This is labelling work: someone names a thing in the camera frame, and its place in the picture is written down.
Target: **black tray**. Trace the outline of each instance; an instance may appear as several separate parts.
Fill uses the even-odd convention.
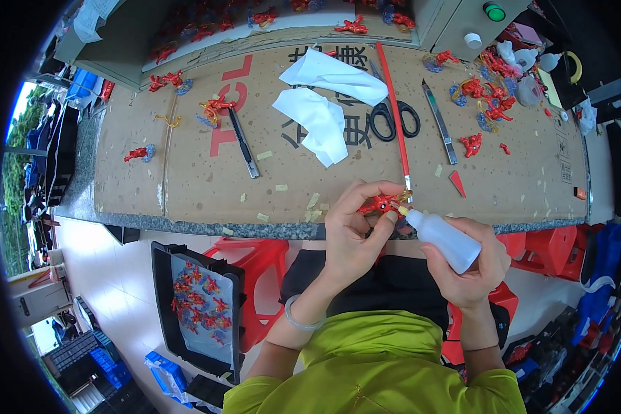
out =
[[[210,356],[194,352],[186,347],[176,312],[171,303],[174,298],[172,258],[176,257],[200,268],[216,272],[232,282],[232,366]],[[232,266],[226,260],[216,260],[189,250],[186,245],[152,242],[152,273],[154,274],[154,293],[161,319],[161,329],[168,351],[193,366],[217,377],[225,377],[231,384],[239,384],[239,371],[244,360],[240,353],[240,308],[246,299],[244,292],[244,270]]]

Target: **white tissue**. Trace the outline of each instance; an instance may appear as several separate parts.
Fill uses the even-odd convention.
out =
[[[317,159],[329,167],[348,156],[343,131],[343,109],[305,87],[285,89],[272,106],[306,128],[308,135],[301,142]]]
[[[317,86],[340,92],[372,107],[389,95],[381,80],[313,48],[308,48],[279,79],[290,85]]]

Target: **yellow-green shirt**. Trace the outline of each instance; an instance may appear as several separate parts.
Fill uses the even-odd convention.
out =
[[[442,332],[405,310],[333,316],[301,352],[305,370],[252,377],[226,392],[223,413],[524,413],[515,374],[492,369],[466,386],[439,363]]]

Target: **work table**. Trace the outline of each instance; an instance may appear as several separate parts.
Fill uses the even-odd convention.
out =
[[[188,71],[184,78],[193,78],[195,85],[181,97],[171,89],[133,96],[127,91],[120,93],[116,87],[102,111],[87,117],[79,126],[75,177],[54,213],[176,233],[323,239],[323,216],[317,223],[305,223],[306,203],[315,192],[321,194],[314,207],[318,209],[321,203],[334,203],[353,178],[400,181],[402,173],[397,142],[384,143],[369,134],[364,123],[372,108],[352,102],[349,97],[334,98],[346,116],[347,159],[325,169],[299,145],[305,130],[285,122],[271,103],[282,89],[289,87],[277,79],[278,75],[294,62],[295,50],[303,54],[304,46],[299,45],[300,50],[290,46],[272,48],[251,54],[250,58],[248,54],[234,56],[223,60],[221,69],[210,63]],[[358,49],[363,62],[372,60],[381,68],[376,51],[366,45],[323,46],[339,51]],[[447,64],[444,71],[431,73],[421,65],[423,52],[390,46],[385,50],[398,99],[414,107],[422,122],[421,134],[406,138],[417,208],[443,215],[466,215],[492,224],[497,233],[584,223],[589,204],[572,195],[573,186],[589,190],[584,141],[572,120],[556,122],[560,109],[547,102],[537,108],[516,103],[506,112],[514,120],[499,122],[498,134],[483,132],[480,152],[465,158],[460,136],[475,135],[480,130],[475,120],[475,100],[468,97],[467,105],[458,107],[450,101],[447,90],[470,78],[470,74],[478,77],[478,66]],[[353,65],[361,64],[353,56],[346,59],[356,62]],[[247,60],[250,75],[226,79],[228,72],[244,71]],[[458,159],[455,166],[447,162],[438,128],[422,93],[421,79],[430,85],[453,137]],[[228,100],[241,100],[238,115],[253,155],[268,150],[275,154],[257,161],[262,177],[255,180],[248,178],[238,146],[232,142],[234,138],[219,138],[215,142],[215,132],[193,117],[202,109],[198,102],[210,99],[222,86],[221,93],[227,89]],[[241,91],[230,94],[231,89],[240,87],[244,98]],[[315,92],[328,98],[334,96],[330,91]],[[548,107],[552,119],[544,114]],[[156,114],[171,118],[179,115],[182,120],[178,128],[171,129],[162,120],[154,122]],[[352,127],[348,118],[355,122]],[[223,128],[217,129],[222,134],[231,133],[227,117],[221,119]],[[509,146],[510,156],[499,148],[500,142]],[[122,162],[126,152],[149,143],[157,149],[152,162]],[[461,175],[466,199],[447,178],[454,170]],[[275,184],[286,184],[288,190],[272,194]],[[240,202],[240,194],[246,194],[245,202]],[[259,220],[258,213],[269,216],[269,223]]]

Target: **red triangle shard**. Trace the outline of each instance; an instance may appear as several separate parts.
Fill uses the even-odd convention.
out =
[[[465,194],[465,188],[462,186],[462,180],[460,179],[460,174],[457,171],[453,171],[448,178],[451,180],[455,188],[462,194],[464,198],[467,198],[467,194]]]

